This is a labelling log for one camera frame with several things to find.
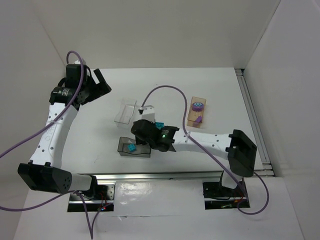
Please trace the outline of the teal long lego brick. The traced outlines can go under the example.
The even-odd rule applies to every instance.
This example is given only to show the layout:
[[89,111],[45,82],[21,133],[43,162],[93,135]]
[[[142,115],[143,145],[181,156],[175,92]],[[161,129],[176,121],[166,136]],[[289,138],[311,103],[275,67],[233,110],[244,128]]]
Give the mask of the teal long lego brick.
[[165,124],[164,124],[163,122],[155,122],[155,126],[156,126],[159,130],[161,130],[161,129],[165,126]]

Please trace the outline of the small teal lego brick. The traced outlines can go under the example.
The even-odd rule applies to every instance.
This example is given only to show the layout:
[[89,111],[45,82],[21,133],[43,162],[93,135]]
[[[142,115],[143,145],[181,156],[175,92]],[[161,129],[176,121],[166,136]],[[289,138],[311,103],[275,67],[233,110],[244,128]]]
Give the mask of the small teal lego brick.
[[127,148],[128,148],[130,153],[135,152],[137,150],[136,146],[133,143],[128,144]]

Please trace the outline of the grey plastic container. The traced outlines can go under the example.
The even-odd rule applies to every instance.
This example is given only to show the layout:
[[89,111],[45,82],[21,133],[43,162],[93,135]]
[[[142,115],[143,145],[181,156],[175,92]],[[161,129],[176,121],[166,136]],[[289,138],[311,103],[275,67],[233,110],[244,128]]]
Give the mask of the grey plastic container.
[[122,157],[151,157],[151,147],[149,145],[137,144],[135,139],[129,137],[119,138],[117,152]]

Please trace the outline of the clear plastic container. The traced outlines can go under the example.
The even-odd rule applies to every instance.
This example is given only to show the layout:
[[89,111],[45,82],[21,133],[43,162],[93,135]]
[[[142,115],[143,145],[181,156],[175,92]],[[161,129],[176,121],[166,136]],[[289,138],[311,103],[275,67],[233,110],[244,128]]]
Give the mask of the clear plastic container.
[[119,112],[114,118],[115,125],[118,128],[130,129],[135,120],[137,109],[137,101],[135,99],[123,98]]

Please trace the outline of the purple lego brick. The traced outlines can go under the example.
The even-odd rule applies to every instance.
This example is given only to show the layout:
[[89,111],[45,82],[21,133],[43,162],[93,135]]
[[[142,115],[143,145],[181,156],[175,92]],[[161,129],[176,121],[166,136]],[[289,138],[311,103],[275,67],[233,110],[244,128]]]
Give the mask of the purple lego brick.
[[200,115],[196,118],[196,120],[194,121],[194,125],[200,125],[203,122],[203,117]]

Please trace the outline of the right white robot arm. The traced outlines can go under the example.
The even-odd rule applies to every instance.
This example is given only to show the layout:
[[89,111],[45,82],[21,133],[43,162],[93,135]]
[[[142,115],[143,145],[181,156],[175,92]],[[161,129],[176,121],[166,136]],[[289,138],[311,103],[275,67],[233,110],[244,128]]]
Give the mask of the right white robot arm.
[[254,175],[257,146],[243,131],[209,134],[168,125],[158,128],[153,106],[141,107],[138,113],[130,131],[140,144],[160,152],[196,152],[214,157],[223,169],[220,184],[225,188],[235,189],[242,178]]

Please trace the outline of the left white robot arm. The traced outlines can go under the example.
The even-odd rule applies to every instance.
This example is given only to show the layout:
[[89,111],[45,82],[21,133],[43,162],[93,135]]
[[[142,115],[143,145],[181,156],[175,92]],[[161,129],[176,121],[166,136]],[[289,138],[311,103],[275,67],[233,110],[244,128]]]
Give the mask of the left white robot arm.
[[111,92],[100,69],[68,64],[66,76],[52,90],[46,130],[28,163],[20,163],[18,174],[33,191],[67,194],[82,192],[92,199],[101,192],[93,175],[71,173],[62,169],[66,139],[80,106]]

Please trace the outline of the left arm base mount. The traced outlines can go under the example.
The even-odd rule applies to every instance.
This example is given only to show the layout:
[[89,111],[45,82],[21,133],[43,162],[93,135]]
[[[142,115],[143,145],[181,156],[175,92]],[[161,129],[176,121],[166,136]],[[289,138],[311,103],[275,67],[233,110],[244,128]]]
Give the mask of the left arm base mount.
[[[93,191],[78,191],[82,196],[88,212],[113,212],[115,184],[98,184]],[[67,207],[69,213],[85,212],[83,201],[76,193],[71,193]]]

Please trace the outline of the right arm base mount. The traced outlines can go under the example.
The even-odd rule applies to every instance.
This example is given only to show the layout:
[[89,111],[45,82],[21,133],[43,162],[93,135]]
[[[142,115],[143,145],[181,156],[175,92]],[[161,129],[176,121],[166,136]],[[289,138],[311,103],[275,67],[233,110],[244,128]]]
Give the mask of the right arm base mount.
[[226,210],[250,208],[243,191],[237,186],[235,189],[221,186],[219,182],[203,182],[203,197],[205,210]]

